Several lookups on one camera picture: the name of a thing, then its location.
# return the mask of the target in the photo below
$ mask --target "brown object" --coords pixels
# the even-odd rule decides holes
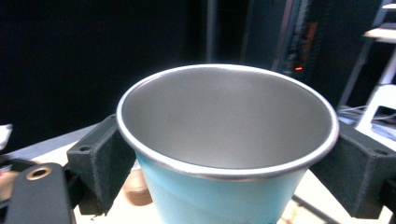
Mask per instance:
[[[148,185],[141,169],[132,170],[126,178],[122,190],[125,197],[133,205],[143,206],[152,203]]]

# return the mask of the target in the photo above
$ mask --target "dark background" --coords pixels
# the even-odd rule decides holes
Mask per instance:
[[[292,1],[282,30],[288,2],[217,1],[211,63],[271,69],[285,61],[301,0]],[[306,19],[319,24],[315,52],[295,77],[336,107],[381,1],[312,2]],[[0,125],[13,124],[3,152],[100,122],[144,77],[207,63],[206,13],[203,0],[0,1]],[[368,75],[349,104],[365,104],[393,48],[370,49]]]

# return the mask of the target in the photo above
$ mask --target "cup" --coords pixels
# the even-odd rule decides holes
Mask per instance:
[[[276,223],[338,136],[317,92],[230,64],[147,77],[122,96],[117,120],[168,224]]]

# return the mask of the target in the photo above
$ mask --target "cup body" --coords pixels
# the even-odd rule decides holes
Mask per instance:
[[[147,77],[121,98],[163,223],[276,223],[308,167],[338,135],[317,92],[270,71],[229,64]]]

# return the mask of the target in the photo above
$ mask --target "cup rim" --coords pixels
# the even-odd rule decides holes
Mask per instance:
[[[156,78],[167,76],[169,74],[173,74],[176,71],[194,69],[194,68],[221,68],[221,69],[230,69],[233,71],[241,70],[241,71],[250,71],[255,73],[262,73],[267,76],[279,77],[287,80],[290,83],[295,84],[302,90],[308,91],[313,97],[316,97],[329,112],[329,120],[331,123],[331,127],[328,136],[322,144],[310,152],[309,154],[302,156],[301,158],[289,161],[283,164],[262,167],[262,168],[247,168],[247,169],[225,169],[225,168],[216,168],[216,167],[205,167],[197,164],[192,164],[184,161],[178,161],[167,157],[141,143],[137,140],[127,129],[126,124],[123,120],[122,109],[125,101],[128,96],[135,91],[138,87],[148,83]],[[177,68],[168,69],[149,77],[146,77],[136,84],[134,84],[127,92],[125,92],[117,106],[117,123],[119,125],[120,133],[125,141],[139,154],[144,157],[160,164],[162,167],[191,176],[197,176],[201,178],[208,179],[217,179],[217,180],[235,180],[235,181],[249,181],[249,180],[258,180],[265,179],[269,177],[274,177],[278,175],[292,173],[301,169],[308,169],[309,166],[313,165],[317,161],[320,161],[323,157],[325,157],[335,145],[335,142],[338,138],[339,133],[339,123],[338,118],[336,116],[335,111],[329,102],[321,96],[318,92],[308,87],[304,83],[301,83],[291,77],[286,77],[284,75],[280,75],[279,73],[275,73],[272,71],[268,71],[265,69],[244,66],[244,65],[234,65],[234,64],[220,64],[220,63],[212,63],[212,64],[196,64],[196,65],[188,65],[181,66]]]

